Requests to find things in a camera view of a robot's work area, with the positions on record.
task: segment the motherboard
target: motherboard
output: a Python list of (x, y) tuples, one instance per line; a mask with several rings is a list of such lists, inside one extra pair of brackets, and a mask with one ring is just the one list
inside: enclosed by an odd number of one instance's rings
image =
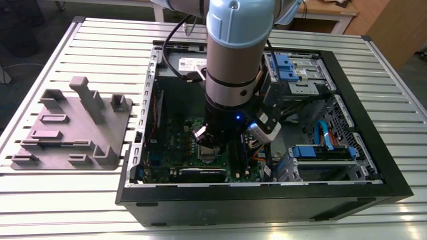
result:
[(260, 182), (260, 163), (250, 161), (250, 143), (254, 137), (248, 132), (240, 136), (240, 144), (248, 149), (246, 154), (240, 152), (240, 147), (232, 147), (231, 144), (224, 149), (210, 149), (198, 145), (192, 138), (192, 130), (203, 123), (202, 118), (191, 117), (167, 120), (162, 154), (150, 151), (147, 155), (150, 167), (144, 169), (146, 183)]

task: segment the blue cable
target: blue cable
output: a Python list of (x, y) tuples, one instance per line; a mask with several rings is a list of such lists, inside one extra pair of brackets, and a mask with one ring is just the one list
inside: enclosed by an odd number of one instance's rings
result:
[(318, 120), (314, 125), (314, 144), (320, 144), (320, 136), (319, 136), (319, 127), (320, 126), (322, 126), (322, 130), (323, 130), (323, 138), (324, 138), (324, 144), (327, 146), (327, 149), (334, 150), (330, 131), (328, 131), (328, 125), (327, 125), (326, 121), (323, 121), (323, 120)]

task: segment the wooden table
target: wooden table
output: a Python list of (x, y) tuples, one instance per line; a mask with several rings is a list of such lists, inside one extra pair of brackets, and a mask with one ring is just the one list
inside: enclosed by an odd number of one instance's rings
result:
[(336, 21), (331, 34), (343, 34), (352, 18), (359, 15), (359, 11), (352, 3), (348, 3), (346, 8), (336, 6), (335, 3), (335, 1), (308, 0), (307, 16), (304, 17), (304, 4), (302, 4), (295, 17)]

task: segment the connector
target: connector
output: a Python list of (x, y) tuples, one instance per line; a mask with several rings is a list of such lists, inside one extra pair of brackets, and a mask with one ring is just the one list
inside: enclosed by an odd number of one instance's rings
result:
[(187, 83), (199, 83), (203, 81), (203, 78), (198, 71), (192, 71), (183, 76), (183, 79)]

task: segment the blue latch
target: blue latch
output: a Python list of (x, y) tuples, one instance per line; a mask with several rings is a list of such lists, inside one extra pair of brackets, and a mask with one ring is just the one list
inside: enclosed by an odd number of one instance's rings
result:
[(298, 158), (300, 156), (300, 149), (296, 146), (292, 147), (292, 155), (294, 158)]
[(358, 157), (358, 150), (351, 146), (348, 147), (348, 152), (350, 152), (351, 159), (355, 159)]
[(316, 156), (315, 148), (312, 146), (299, 146), (298, 148), (302, 157), (307, 158)]
[[(276, 54), (275, 58), (278, 60), (278, 68), (280, 74), (279, 79), (287, 82), (298, 82), (300, 78), (294, 73), (294, 63), (290, 60), (290, 57), (287, 55)], [(270, 59), (270, 65), (272, 67), (272, 70), (276, 72), (276, 66), (272, 59)]]

